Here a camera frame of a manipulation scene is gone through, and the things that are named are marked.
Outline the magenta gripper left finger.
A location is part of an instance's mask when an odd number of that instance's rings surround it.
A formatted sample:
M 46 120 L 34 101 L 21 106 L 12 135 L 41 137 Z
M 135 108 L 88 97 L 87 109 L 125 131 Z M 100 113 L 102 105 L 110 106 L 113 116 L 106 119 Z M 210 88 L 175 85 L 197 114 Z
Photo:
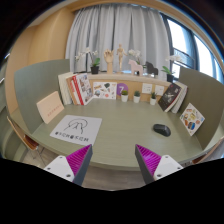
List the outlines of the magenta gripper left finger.
M 87 145 L 68 156 L 59 155 L 44 170 L 81 186 L 92 154 L 92 145 Z

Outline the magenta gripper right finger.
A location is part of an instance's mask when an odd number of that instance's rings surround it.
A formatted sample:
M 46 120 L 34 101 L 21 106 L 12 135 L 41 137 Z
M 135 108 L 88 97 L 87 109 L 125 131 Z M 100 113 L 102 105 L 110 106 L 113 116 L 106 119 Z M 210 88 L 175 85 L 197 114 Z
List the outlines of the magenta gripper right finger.
M 135 156 L 146 184 L 182 169 L 182 166 L 169 155 L 160 156 L 138 144 L 135 145 Z

